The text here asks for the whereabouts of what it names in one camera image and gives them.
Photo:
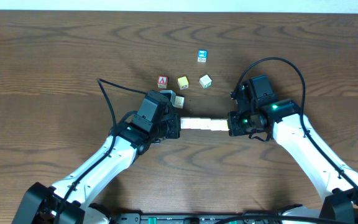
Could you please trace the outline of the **red U block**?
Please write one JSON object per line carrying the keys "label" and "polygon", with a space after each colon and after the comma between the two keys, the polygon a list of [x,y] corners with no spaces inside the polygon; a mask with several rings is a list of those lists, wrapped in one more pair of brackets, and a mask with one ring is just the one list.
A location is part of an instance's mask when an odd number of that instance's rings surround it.
{"label": "red U block", "polygon": [[191,129],[192,126],[191,118],[181,118],[180,125],[182,129]]}

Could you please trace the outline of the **fifth row block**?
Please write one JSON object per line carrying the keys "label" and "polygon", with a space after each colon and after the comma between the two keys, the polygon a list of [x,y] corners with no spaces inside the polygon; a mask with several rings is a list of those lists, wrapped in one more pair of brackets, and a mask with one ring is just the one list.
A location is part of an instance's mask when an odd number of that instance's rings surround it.
{"label": "fifth row block", "polygon": [[227,123],[226,119],[221,119],[219,121],[219,129],[221,131],[228,131],[229,130],[228,123]]}

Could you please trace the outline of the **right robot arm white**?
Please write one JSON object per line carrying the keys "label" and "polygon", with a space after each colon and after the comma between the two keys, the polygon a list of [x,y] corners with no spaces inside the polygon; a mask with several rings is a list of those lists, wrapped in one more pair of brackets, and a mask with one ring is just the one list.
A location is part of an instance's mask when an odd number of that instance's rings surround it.
{"label": "right robot arm white", "polygon": [[236,99],[229,113],[230,136],[256,139],[266,133],[294,158],[310,179],[321,210],[303,206],[279,212],[281,222],[358,223],[358,172],[349,167],[318,135],[304,114],[304,106],[276,98]]}

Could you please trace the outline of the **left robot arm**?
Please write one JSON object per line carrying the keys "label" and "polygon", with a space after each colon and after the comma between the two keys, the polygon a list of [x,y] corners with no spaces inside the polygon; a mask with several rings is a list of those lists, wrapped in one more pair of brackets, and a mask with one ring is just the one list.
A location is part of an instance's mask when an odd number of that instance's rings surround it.
{"label": "left robot arm", "polygon": [[24,194],[13,223],[112,223],[113,216],[95,204],[96,196],[129,168],[151,144],[180,136],[175,113],[152,120],[130,111],[114,123],[101,148],[71,174],[49,187],[37,182]]}

